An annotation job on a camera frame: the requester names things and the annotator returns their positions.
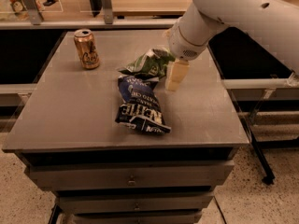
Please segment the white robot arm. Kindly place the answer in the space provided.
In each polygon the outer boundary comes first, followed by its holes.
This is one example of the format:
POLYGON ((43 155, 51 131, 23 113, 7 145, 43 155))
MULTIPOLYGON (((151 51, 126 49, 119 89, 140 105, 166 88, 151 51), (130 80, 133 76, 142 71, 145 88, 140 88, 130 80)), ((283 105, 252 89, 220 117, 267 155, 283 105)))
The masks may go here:
POLYGON ((170 52, 179 60, 194 60, 213 36, 229 27, 247 33, 292 70, 286 79, 262 81, 262 87, 298 86, 299 7, 282 0, 192 0, 166 33, 170 52))

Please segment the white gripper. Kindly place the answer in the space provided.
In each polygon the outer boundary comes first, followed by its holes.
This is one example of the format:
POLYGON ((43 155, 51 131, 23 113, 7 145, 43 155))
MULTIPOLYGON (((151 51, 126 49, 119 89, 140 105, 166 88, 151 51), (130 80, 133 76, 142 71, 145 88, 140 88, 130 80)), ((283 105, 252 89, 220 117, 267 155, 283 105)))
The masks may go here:
POLYGON ((167 66, 165 88, 176 91, 188 74, 188 61, 196 59, 206 48, 208 39, 201 34, 201 29, 207 32, 202 21, 199 25, 179 18, 172 28, 163 32, 168 40, 171 53, 177 58, 167 66))

